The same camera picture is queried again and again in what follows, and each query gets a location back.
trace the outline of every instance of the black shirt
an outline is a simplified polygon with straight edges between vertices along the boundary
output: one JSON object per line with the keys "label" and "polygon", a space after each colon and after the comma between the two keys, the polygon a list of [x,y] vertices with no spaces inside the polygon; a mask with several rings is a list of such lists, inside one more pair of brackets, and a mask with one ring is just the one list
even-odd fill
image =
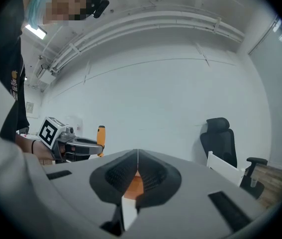
{"label": "black shirt", "polygon": [[14,97],[0,131],[0,137],[15,141],[16,131],[29,126],[26,117],[24,79],[21,56],[21,26],[24,21],[23,0],[8,0],[0,12],[0,81]]}

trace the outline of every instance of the white chair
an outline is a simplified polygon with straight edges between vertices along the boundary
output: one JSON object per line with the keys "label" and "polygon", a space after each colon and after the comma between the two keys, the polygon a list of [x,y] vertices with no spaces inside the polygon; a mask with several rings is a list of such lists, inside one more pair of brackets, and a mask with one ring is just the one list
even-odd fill
{"label": "white chair", "polygon": [[240,186],[245,174],[245,169],[237,169],[236,167],[233,167],[224,160],[215,156],[212,151],[208,152],[207,167],[216,171],[237,186]]}

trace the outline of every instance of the black bracelet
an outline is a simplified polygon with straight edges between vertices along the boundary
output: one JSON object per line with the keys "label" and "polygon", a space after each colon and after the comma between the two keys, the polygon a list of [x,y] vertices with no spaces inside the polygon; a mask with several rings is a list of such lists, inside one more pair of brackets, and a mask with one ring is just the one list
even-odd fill
{"label": "black bracelet", "polygon": [[32,153],[32,154],[33,154],[33,144],[35,143],[35,141],[36,141],[36,140],[33,140],[33,141],[32,141],[32,144],[31,144],[31,153]]}

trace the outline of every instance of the orange handle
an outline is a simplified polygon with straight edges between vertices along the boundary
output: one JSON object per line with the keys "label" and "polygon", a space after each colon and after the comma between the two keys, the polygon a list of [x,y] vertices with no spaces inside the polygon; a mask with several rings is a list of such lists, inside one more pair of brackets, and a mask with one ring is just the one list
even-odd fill
{"label": "orange handle", "polygon": [[[105,145],[105,126],[100,125],[99,128],[97,129],[97,135],[96,135],[96,143],[98,145],[101,145],[104,149]],[[102,153],[98,154],[99,157],[103,157],[103,151]]]}

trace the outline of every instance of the ceiling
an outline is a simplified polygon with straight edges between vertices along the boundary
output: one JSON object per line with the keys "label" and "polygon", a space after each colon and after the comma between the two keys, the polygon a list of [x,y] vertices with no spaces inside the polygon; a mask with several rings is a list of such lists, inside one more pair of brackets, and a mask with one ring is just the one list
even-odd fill
{"label": "ceiling", "polygon": [[110,5],[99,19],[92,16],[83,21],[60,22],[43,26],[47,35],[43,40],[28,29],[21,36],[22,56],[25,62],[27,84],[42,91],[47,84],[39,81],[35,74],[39,67],[51,65],[70,43],[74,43],[106,23],[143,12],[184,11],[206,15],[245,32],[254,11],[252,0],[109,0]]}

